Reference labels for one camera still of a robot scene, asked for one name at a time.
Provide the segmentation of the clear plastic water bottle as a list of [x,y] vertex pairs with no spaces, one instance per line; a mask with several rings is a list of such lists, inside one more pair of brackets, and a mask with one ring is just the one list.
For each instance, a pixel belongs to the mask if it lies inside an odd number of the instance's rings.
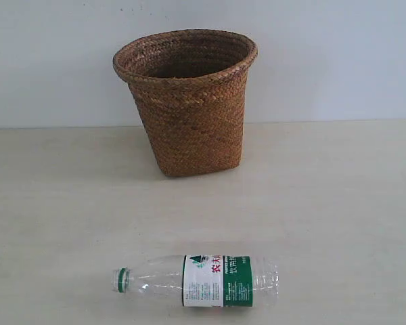
[[114,270],[112,288],[131,298],[182,307],[256,307],[278,296],[269,259],[232,255],[170,255]]

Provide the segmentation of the brown woven wicker basket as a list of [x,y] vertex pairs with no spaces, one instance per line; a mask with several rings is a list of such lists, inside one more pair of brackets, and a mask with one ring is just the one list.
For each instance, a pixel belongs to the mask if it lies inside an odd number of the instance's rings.
[[246,83],[257,55],[249,37],[211,29],[148,35],[114,54],[114,71],[128,85],[164,175],[239,166]]

